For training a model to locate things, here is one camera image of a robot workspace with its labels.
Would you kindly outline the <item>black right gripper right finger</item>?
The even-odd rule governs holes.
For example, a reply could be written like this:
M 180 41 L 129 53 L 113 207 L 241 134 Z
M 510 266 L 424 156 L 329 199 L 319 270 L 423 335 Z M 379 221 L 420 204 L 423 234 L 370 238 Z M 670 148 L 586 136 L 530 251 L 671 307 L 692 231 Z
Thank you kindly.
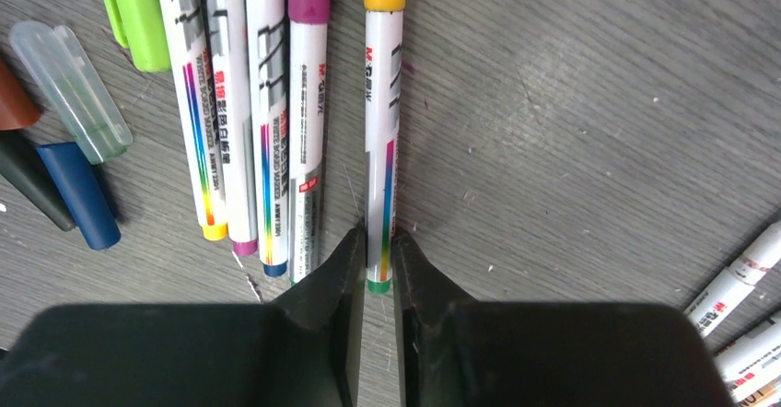
M 481 301 L 413 236 L 392 244 L 404 406 L 729 406 L 680 311 L 628 302 Z

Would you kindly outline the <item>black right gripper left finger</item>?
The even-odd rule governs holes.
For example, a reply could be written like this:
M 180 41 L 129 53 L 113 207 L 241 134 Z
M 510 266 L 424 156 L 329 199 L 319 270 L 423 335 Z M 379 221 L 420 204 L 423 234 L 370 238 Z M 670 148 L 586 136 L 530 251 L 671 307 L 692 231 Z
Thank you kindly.
M 366 236 L 246 304 L 70 304 L 1 358 L 5 406 L 353 406 Z

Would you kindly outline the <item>blue pen cap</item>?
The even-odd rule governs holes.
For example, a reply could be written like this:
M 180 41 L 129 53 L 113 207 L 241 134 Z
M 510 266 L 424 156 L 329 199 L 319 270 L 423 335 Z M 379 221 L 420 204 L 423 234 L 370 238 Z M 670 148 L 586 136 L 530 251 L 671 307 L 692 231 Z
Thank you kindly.
M 63 142 L 38 145 L 36 151 L 89 248 L 108 250 L 118 244 L 118 208 L 80 147 Z

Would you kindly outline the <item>brown cap marker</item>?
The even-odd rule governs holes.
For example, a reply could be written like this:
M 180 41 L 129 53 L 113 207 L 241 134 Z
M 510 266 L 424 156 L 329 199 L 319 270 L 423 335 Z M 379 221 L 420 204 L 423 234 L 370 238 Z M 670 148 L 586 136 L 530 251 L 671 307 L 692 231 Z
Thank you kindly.
M 705 287 L 684 315 L 703 338 L 707 337 L 779 262 L 780 222 L 777 221 Z

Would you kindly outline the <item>black pen cap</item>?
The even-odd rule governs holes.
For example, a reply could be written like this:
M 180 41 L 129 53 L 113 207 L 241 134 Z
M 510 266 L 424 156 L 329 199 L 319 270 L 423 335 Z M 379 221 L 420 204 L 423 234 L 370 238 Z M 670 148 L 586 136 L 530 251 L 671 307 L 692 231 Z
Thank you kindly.
M 36 148 L 19 130 L 1 132 L 1 176 L 60 230 L 76 227 Z

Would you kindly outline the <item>purple cap marker green end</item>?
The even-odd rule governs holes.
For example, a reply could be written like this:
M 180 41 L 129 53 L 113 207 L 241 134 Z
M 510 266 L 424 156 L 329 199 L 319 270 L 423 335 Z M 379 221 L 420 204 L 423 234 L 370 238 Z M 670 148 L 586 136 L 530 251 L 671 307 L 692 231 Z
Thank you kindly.
M 327 33 L 334 0 L 288 0 L 289 260 L 296 284 L 321 264 Z

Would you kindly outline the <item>brown pen cap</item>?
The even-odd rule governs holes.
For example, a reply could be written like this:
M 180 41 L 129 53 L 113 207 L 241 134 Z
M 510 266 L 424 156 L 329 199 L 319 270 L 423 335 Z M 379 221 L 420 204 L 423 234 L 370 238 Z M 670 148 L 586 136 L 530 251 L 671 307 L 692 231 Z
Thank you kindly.
M 1 130 L 13 131 L 34 125 L 42 116 L 11 68 L 1 59 Z

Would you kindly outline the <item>clear pen cap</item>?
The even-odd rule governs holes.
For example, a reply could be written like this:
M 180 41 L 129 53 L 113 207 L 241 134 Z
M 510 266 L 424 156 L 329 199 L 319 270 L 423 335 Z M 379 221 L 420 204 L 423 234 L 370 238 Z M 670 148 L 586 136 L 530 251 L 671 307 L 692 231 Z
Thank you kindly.
M 130 129 L 70 28 L 25 20 L 11 28 L 8 38 L 90 164 L 128 150 L 133 142 Z

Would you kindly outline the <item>light green pen cap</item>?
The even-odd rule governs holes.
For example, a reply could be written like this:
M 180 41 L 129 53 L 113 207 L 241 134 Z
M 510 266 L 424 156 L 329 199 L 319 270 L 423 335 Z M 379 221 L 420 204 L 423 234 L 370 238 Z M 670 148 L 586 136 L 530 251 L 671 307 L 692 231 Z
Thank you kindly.
M 159 0 L 103 0 L 114 39 L 136 69 L 156 73 L 171 68 Z

